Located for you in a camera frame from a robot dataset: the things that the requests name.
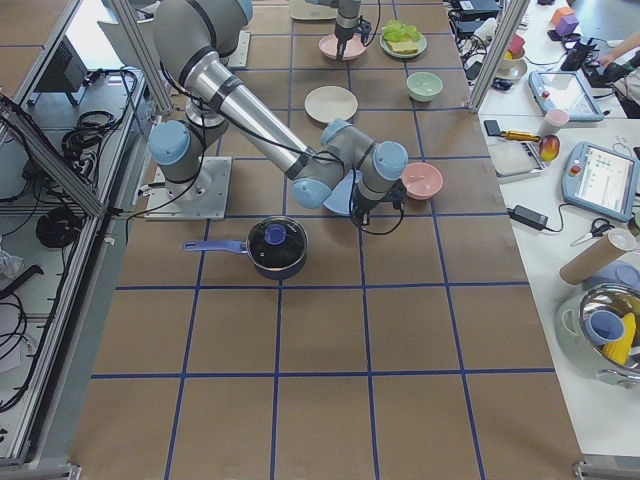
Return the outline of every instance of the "lettuce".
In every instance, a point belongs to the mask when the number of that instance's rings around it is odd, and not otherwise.
[[[415,25],[406,25],[400,20],[389,20],[385,27],[382,27],[382,38],[388,42],[406,42],[420,40],[420,32]]]

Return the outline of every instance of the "pink cup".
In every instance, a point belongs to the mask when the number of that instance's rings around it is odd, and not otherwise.
[[[544,138],[547,135],[554,135],[567,123],[569,123],[569,114],[559,108],[552,108],[542,119],[538,136]]]

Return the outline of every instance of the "blue pan handle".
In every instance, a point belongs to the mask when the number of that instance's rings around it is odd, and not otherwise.
[[[185,242],[182,245],[185,252],[231,252],[247,253],[245,242],[240,240],[205,240],[199,242]]]

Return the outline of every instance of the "person's hand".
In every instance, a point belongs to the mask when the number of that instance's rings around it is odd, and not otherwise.
[[[599,58],[600,65],[603,67],[608,67],[610,63],[613,63],[617,57],[614,57],[611,53],[607,53],[606,55]]]

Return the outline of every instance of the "pink plate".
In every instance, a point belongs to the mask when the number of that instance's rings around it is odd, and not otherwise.
[[[327,35],[326,37],[322,37],[320,39],[320,43],[318,43],[320,47],[320,51],[323,55],[336,59],[336,50],[338,48],[338,39],[334,34]],[[342,60],[348,62],[349,60],[355,60],[360,55],[362,55],[367,47],[362,45],[360,41],[360,37],[353,37],[351,40],[347,42],[347,48],[344,50],[344,56]]]
[[[407,165],[401,178],[407,189],[407,196],[415,200],[427,200],[433,197],[440,191],[443,184],[440,170],[422,162]]]

